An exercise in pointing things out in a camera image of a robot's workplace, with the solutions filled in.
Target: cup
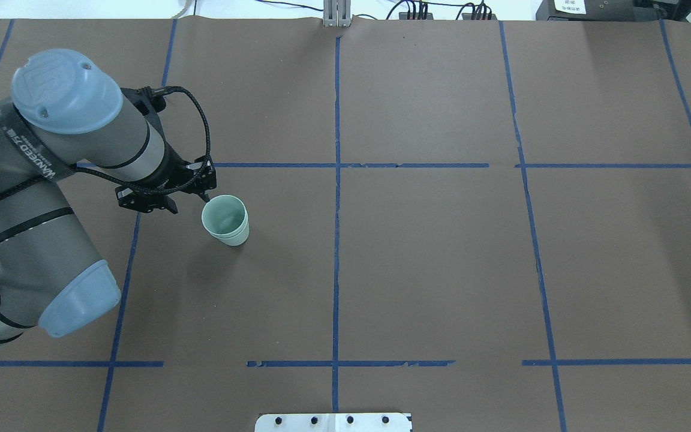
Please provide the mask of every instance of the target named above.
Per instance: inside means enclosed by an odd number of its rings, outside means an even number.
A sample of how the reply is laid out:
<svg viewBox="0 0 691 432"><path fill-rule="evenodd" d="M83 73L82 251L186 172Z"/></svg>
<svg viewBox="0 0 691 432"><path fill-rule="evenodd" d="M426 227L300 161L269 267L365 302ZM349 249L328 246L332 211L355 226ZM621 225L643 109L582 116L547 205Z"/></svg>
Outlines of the cup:
<svg viewBox="0 0 691 432"><path fill-rule="evenodd" d="M202 210L202 224L209 235L228 246L239 246L250 235L247 208L233 195L220 195L209 200Z"/></svg>

